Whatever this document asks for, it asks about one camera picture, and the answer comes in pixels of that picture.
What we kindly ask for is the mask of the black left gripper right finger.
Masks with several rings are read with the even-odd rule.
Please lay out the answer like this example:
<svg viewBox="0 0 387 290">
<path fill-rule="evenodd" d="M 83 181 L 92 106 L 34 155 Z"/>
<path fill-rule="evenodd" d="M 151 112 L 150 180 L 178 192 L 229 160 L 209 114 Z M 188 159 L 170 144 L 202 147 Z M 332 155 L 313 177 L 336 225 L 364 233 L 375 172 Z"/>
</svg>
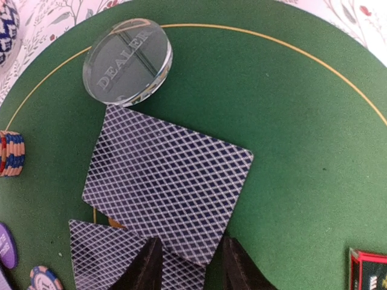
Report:
<svg viewBox="0 0 387 290">
<path fill-rule="evenodd" d="M 222 265 L 223 289 L 277 290 L 234 237 L 225 236 L 223 239 Z"/>
</svg>

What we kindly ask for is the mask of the purple small blind button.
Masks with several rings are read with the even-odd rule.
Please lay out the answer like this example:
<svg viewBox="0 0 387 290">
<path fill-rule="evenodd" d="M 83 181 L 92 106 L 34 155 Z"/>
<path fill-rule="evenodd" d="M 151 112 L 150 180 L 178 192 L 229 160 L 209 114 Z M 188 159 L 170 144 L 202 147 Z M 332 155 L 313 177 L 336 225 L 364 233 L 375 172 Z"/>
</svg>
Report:
<svg viewBox="0 0 387 290">
<path fill-rule="evenodd" d="M 6 224 L 0 224 L 1 237 L 0 237 L 0 255 L 1 263 L 7 269 L 14 269 L 18 265 L 18 252 L 14 238 L 6 226 Z"/>
</svg>

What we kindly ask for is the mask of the blue checkered card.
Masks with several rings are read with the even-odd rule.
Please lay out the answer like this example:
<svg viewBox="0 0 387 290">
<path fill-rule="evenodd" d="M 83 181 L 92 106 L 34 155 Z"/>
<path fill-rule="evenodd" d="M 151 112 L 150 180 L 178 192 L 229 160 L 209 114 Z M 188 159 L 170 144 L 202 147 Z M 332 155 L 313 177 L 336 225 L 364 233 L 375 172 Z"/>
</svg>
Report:
<svg viewBox="0 0 387 290">
<path fill-rule="evenodd" d="M 108 289 L 146 243 L 123 228 L 70 220 L 71 260 L 76 289 Z M 162 289 L 203 289 L 206 270 L 163 250 Z"/>
<path fill-rule="evenodd" d="M 251 151 L 120 106 L 106 108 L 82 199 L 197 265 L 212 260 Z"/>
</svg>

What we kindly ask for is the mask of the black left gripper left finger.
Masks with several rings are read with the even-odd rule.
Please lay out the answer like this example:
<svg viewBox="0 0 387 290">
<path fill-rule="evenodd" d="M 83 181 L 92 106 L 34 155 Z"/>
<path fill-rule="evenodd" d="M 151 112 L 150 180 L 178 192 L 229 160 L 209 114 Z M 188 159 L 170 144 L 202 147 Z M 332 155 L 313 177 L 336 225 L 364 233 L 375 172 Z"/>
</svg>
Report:
<svg viewBox="0 0 387 290">
<path fill-rule="evenodd" d="M 109 289 L 161 289 L 162 273 L 162 242 L 158 237 L 152 237 Z"/>
</svg>

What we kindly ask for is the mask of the black triangular all-in marker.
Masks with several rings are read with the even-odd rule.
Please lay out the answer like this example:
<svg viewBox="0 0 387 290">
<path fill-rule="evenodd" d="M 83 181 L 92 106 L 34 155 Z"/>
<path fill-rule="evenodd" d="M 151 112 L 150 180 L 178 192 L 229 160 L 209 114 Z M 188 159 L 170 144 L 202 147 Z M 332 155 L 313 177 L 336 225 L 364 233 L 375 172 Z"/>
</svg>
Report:
<svg viewBox="0 0 387 290">
<path fill-rule="evenodd" d="M 350 290 L 386 290 L 386 254 L 349 248 Z"/>
</svg>

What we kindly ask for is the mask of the blue green chip stack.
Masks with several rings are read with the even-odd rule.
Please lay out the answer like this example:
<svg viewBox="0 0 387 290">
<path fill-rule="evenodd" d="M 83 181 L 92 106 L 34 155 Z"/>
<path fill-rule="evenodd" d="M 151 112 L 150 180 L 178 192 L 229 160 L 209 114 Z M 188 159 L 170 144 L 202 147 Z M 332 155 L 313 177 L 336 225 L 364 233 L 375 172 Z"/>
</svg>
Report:
<svg viewBox="0 0 387 290">
<path fill-rule="evenodd" d="M 19 176 L 25 163 L 25 141 L 21 134 L 1 131 L 1 177 Z"/>
</svg>

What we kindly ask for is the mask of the green white dealer button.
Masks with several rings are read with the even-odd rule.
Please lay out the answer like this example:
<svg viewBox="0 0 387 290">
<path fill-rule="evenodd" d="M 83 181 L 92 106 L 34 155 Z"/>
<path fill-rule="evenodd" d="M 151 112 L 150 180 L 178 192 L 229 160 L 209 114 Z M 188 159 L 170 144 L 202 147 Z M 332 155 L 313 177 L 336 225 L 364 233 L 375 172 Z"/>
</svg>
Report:
<svg viewBox="0 0 387 290">
<path fill-rule="evenodd" d="M 160 25 L 129 19 L 93 43 L 83 64 L 83 84 L 106 105 L 134 106 L 164 83 L 172 60 L 171 43 Z"/>
</svg>

